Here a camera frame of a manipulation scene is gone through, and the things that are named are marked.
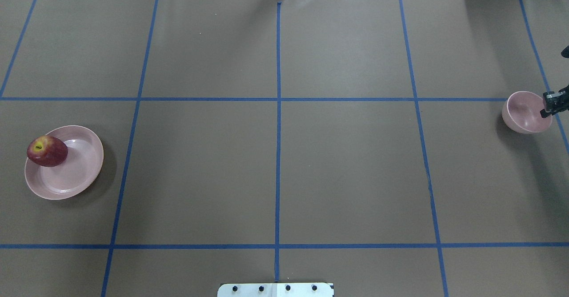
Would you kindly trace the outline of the pink bowl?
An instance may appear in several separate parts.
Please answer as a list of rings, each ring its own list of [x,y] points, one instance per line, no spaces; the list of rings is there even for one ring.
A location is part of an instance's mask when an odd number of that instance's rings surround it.
[[[553,117],[542,117],[545,101],[533,92],[515,92],[503,104],[501,117],[511,130],[522,134],[537,134],[552,125]]]

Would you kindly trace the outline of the red apple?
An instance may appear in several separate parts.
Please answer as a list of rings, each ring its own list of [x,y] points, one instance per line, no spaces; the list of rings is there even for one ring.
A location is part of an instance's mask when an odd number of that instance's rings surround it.
[[[42,135],[27,147],[27,157],[41,167],[55,167],[62,164],[68,156],[68,147],[57,137]]]

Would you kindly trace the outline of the pink plate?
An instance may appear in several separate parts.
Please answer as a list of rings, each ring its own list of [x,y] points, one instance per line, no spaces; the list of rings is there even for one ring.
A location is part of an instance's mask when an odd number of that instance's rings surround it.
[[[63,200],[86,190],[99,175],[104,162],[101,139],[81,125],[65,125],[47,135],[65,143],[67,159],[51,168],[26,159],[24,177],[28,188],[47,200]]]

